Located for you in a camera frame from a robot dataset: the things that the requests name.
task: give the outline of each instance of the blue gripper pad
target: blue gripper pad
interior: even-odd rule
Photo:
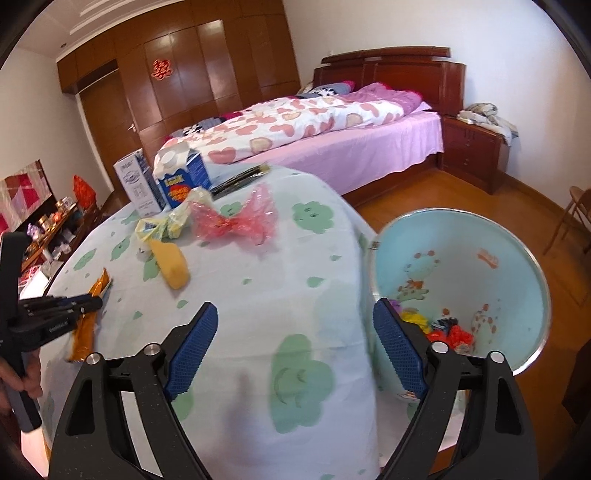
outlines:
[[[374,305],[374,328],[404,389],[423,398],[427,392],[423,362],[382,301]]]
[[[189,390],[216,332],[217,309],[210,305],[168,365],[168,381],[164,391],[171,401]]]

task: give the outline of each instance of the wooden chair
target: wooden chair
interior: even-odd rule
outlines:
[[[558,233],[560,232],[560,227],[562,227],[562,224],[565,222],[566,222],[566,230],[564,231],[564,233],[562,235],[562,239],[564,239],[564,237],[566,237],[567,233],[570,230],[572,222],[577,221],[574,217],[575,213],[579,217],[579,220],[581,220],[581,224],[587,230],[589,229],[588,223],[585,223],[585,221],[591,222],[591,189],[582,190],[579,187],[571,187],[569,192],[570,192],[570,197],[572,200],[570,201],[568,207],[566,207],[566,209],[564,210],[564,215],[560,219],[560,223],[556,227],[556,230],[554,231],[554,235],[552,235],[552,239],[550,240],[550,243],[548,244],[548,246],[544,250],[544,255],[546,253],[548,253],[548,250],[550,250],[550,248],[552,248],[552,245],[554,244],[554,241],[556,240],[556,237],[558,236]],[[583,253],[586,255],[589,252],[589,250],[591,250],[591,244],[589,244],[583,250]]]

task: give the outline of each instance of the human hand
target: human hand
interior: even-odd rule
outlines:
[[[41,389],[41,362],[39,350],[31,352],[25,377],[20,378],[4,358],[0,358],[0,380],[17,392],[25,390],[29,397],[39,398],[43,395]],[[8,415],[12,410],[3,384],[0,384],[0,414]]]

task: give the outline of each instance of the wooden door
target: wooden door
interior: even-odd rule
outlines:
[[[129,110],[123,82],[115,71],[81,91],[80,100],[96,149],[113,187],[124,193],[113,165],[142,147]]]

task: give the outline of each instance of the white wall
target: white wall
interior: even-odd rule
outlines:
[[[283,0],[302,84],[332,53],[451,47],[467,65],[465,102],[516,124],[508,173],[556,203],[591,187],[591,81],[531,0]]]
[[[55,60],[15,48],[0,70],[0,178],[39,159],[58,199],[73,195],[74,175],[94,188],[100,205],[111,192],[76,98],[61,92]]]

